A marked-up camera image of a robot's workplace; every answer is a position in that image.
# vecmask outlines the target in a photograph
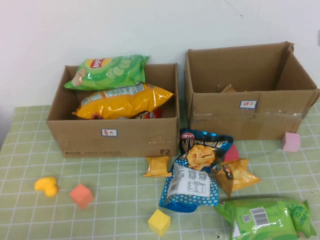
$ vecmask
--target green chip bag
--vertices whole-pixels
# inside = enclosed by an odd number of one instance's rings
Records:
[[[306,201],[231,200],[221,202],[215,209],[232,226],[230,240],[294,240],[316,235]]]
[[[144,67],[148,56],[130,55],[86,59],[79,66],[74,78],[67,82],[67,89],[97,91],[134,86],[145,82]]]

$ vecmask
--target yellow foam cube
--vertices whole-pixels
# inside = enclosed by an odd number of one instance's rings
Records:
[[[171,225],[171,218],[157,209],[148,220],[149,228],[159,236],[163,236]]]

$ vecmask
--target open cardboard box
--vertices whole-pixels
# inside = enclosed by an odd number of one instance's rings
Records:
[[[319,90],[290,42],[189,50],[185,97],[190,128],[236,140],[295,133]],[[238,92],[220,93],[231,84]]]
[[[47,124],[65,158],[176,156],[179,137],[177,64],[147,64],[146,83],[175,95],[157,119],[79,119],[72,114],[92,91],[66,89],[78,66],[66,66]]]

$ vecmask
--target green checkered tablecloth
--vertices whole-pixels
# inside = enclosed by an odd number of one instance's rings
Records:
[[[211,206],[193,213],[160,208],[166,178],[143,177],[147,163],[142,157],[63,158],[45,122],[49,109],[15,109],[0,152],[0,240],[157,240],[147,224],[157,208],[171,216],[163,240],[228,239],[230,226]],[[237,141],[240,157],[249,158],[249,170],[262,181],[232,196],[307,199],[320,234],[320,102],[298,133],[297,153],[283,152],[279,140]],[[56,197],[34,191],[43,176],[56,177]],[[84,210],[69,196],[79,183],[94,196]],[[226,199],[222,190],[220,199]]]

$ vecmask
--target snack bag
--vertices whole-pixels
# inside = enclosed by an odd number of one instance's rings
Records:
[[[67,82],[67,89],[97,91],[134,86],[145,82],[144,67],[149,56],[130,55],[86,59],[79,66],[74,78]]]
[[[217,205],[218,185],[213,174],[208,173],[233,142],[231,136],[181,129],[181,155],[174,161],[172,176],[165,182],[159,206],[190,213],[199,205]]]
[[[163,110],[162,108],[157,108],[152,112],[144,112],[139,114],[138,116],[133,117],[134,119],[160,119],[162,117]]]
[[[234,186],[234,176],[230,168],[224,165],[220,171],[217,171],[217,169],[215,169],[213,172],[216,181],[221,186],[228,198],[230,198],[232,188]]]
[[[306,202],[243,199],[223,201],[215,209],[233,228],[230,240],[294,240],[316,235]]]
[[[147,156],[145,157],[149,164],[148,171],[144,177],[171,177],[171,172],[168,173],[168,156]]]
[[[160,87],[139,83],[136,86],[98,91],[83,99],[73,114],[84,119],[129,119],[145,111],[152,112],[172,95]]]
[[[229,84],[228,86],[226,86],[226,87],[221,91],[221,93],[237,93],[237,92],[238,92],[238,91],[236,91],[231,84]]]
[[[248,159],[237,159],[232,161],[225,161],[221,163],[222,166],[230,168],[233,175],[232,191],[249,187],[253,184],[259,183],[261,180],[257,176],[248,171]]]

